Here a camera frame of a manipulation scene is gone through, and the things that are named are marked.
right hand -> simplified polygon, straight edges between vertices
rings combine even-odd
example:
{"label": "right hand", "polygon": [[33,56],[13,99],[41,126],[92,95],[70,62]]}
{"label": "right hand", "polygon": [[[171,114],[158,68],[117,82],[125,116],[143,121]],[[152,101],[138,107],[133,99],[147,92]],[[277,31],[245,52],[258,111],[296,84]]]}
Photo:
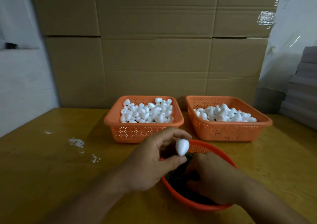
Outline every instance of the right hand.
{"label": "right hand", "polygon": [[239,202],[249,177],[212,152],[197,153],[189,163],[185,175],[197,171],[200,181],[188,181],[187,187],[214,202]]}

perforated basket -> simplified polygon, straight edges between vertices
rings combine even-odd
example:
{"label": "perforated basket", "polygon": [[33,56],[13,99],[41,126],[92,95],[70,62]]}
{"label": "perforated basket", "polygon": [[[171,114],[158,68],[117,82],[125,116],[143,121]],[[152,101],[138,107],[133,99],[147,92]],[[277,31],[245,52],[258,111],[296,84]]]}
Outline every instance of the perforated basket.
{"label": "perforated basket", "polygon": [[[260,132],[272,125],[272,120],[249,106],[242,100],[227,96],[187,96],[188,115],[198,137],[205,141],[250,142],[256,140]],[[229,108],[236,108],[250,113],[257,122],[217,122],[199,118],[194,109],[207,108],[225,103]]]}
{"label": "perforated basket", "polygon": [[[147,105],[149,102],[155,103],[155,98],[160,97],[164,100],[171,99],[174,117],[173,123],[121,123],[120,122],[120,110],[122,110],[122,103],[129,99],[131,103],[139,105],[144,103]],[[129,95],[120,97],[116,103],[109,110],[105,116],[104,123],[111,129],[112,136],[116,142],[120,143],[140,143],[147,136],[159,132],[169,126],[180,127],[184,123],[184,117],[177,104],[175,98],[170,96],[142,96],[142,95]]]}
{"label": "perforated basket", "polygon": [[[218,149],[217,147],[212,146],[211,144],[208,144],[208,143],[205,143],[205,142],[201,142],[201,141],[197,141],[197,140],[190,140],[189,141],[189,150],[188,150],[188,152],[192,152],[192,153],[194,153],[194,152],[201,152],[201,153],[212,152],[212,153],[214,153],[216,155],[219,155],[221,158],[223,158],[229,164],[231,164],[232,166],[237,168],[235,163],[230,159],[229,156],[227,156],[227,154],[225,154],[222,150]],[[172,188],[172,186],[167,182],[165,177],[162,177],[161,180],[164,183],[164,185],[167,187],[169,192],[177,200],[179,200],[184,205],[190,206],[192,208],[195,208],[195,209],[198,209],[198,210],[204,210],[204,211],[220,211],[220,210],[224,210],[224,209],[227,209],[230,206],[232,206],[232,204],[212,206],[212,205],[204,205],[204,204],[200,204],[200,203],[197,203],[197,202],[193,202],[193,201],[183,197],[176,190],[174,190]]]}

orange bowl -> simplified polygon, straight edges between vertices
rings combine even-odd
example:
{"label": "orange bowl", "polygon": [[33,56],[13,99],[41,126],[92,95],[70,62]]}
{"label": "orange bowl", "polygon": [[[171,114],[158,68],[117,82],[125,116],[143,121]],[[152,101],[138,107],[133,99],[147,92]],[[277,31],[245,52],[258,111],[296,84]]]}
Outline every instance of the orange bowl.
{"label": "orange bowl", "polygon": [[[200,153],[212,152],[216,155],[219,155],[221,158],[223,158],[229,164],[231,164],[232,166],[237,168],[235,163],[229,158],[229,156],[227,156],[227,154],[225,154],[223,151],[221,151],[217,147],[212,146],[211,144],[208,144],[208,143],[205,143],[202,141],[197,141],[197,140],[190,140],[188,151],[192,152],[192,153],[193,152],[200,152]],[[204,205],[204,204],[200,204],[197,202],[193,202],[193,201],[183,197],[176,190],[174,190],[172,188],[172,186],[167,182],[167,180],[165,179],[164,176],[162,177],[162,182],[167,187],[167,189],[172,194],[172,196],[174,196],[178,201],[180,201],[182,204],[184,204],[186,206],[192,207],[192,208],[197,209],[197,210],[220,211],[220,210],[227,209],[233,205],[233,204],[226,204],[226,205],[216,205],[216,206],[214,205],[214,206],[212,206],[212,205]]]}

white wall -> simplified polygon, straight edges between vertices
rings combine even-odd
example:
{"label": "white wall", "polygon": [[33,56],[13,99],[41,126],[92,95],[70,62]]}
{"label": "white wall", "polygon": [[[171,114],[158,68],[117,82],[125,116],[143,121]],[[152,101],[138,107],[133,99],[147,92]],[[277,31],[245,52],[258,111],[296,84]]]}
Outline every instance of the white wall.
{"label": "white wall", "polygon": [[59,104],[31,1],[0,0],[0,4],[5,37],[9,36],[14,43],[19,41],[21,46],[36,47],[0,50],[0,136],[3,136]]}
{"label": "white wall", "polygon": [[317,45],[317,0],[280,0],[259,87],[286,92],[305,46]]}

yellow wooden table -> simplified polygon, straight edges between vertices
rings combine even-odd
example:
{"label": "yellow wooden table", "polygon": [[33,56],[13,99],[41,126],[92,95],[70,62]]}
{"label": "yellow wooden table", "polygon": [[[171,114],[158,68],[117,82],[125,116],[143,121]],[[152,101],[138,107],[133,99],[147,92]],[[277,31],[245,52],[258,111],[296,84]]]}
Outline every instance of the yellow wooden table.
{"label": "yellow wooden table", "polygon": [[[34,223],[80,193],[136,147],[118,144],[103,123],[107,110],[53,109],[0,138],[0,223]],[[187,113],[187,130],[196,139]],[[317,132],[285,116],[252,143],[212,144],[317,223]],[[201,212],[182,206],[159,182],[124,196],[104,223],[252,223],[239,206]]]}

